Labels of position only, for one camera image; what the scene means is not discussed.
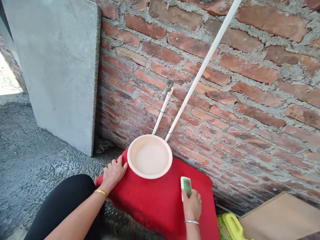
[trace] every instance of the leg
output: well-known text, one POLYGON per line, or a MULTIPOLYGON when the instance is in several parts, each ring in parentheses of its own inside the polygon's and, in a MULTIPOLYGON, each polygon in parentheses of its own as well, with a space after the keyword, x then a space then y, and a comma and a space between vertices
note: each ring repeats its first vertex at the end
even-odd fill
MULTIPOLYGON (((25 240, 45 239, 94 190, 96 186, 85 174, 63 180, 41 205, 25 240)), ((85 239, 100 239, 99 216, 94 220, 85 239)))

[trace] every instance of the woman's right hand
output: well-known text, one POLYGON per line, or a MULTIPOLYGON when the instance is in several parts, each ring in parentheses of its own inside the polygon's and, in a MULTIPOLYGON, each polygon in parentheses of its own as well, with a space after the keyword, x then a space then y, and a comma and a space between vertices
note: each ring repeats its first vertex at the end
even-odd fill
POLYGON ((108 167, 103 169, 102 184, 98 189, 105 191, 107 194, 117 185, 122 179, 128 168, 128 162, 122 166, 122 155, 118 157, 118 161, 113 159, 108 167))
POLYGON ((183 212, 185 221, 197 221, 201 215, 202 201, 201 195, 194 189, 192 189, 192 194, 190 198, 184 189, 182 189, 183 195, 183 212))

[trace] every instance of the red mat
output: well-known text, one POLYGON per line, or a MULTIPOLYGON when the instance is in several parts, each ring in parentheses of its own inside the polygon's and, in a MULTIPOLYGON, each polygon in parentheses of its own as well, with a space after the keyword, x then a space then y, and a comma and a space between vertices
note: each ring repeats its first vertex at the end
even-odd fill
MULTIPOLYGON (((122 154, 127 162, 126 149, 122 154)), ((202 197, 202 214, 199 220, 202 240, 219 240, 217 217, 208 176, 173 157, 170 170, 161 178, 144 179, 128 167, 123 179, 111 191, 114 205, 130 214, 145 227, 162 234, 168 240, 186 239, 180 177, 191 178, 192 188, 202 197)), ((103 176, 97 178, 99 186, 103 176)))

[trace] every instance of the faucet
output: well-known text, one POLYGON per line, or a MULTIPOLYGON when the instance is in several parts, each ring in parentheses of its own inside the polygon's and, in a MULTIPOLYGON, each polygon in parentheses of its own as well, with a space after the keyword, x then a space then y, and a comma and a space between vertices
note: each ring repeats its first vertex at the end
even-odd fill
POLYGON ((160 100, 164 100, 167 96, 167 93, 171 91, 171 88, 173 87, 174 81, 169 79, 167 81, 167 86, 166 88, 163 90, 163 92, 161 93, 161 96, 159 97, 160 100))

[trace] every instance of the bowl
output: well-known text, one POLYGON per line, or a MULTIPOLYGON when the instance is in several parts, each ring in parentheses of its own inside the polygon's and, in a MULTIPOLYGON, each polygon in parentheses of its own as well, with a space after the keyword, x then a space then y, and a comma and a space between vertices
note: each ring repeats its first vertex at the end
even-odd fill
POLYGON ((172 164, 172 151, 161 137, 146 134, 137 137, 128 149, 128 164, 138 176, 156 179, 165 175, 172 164))

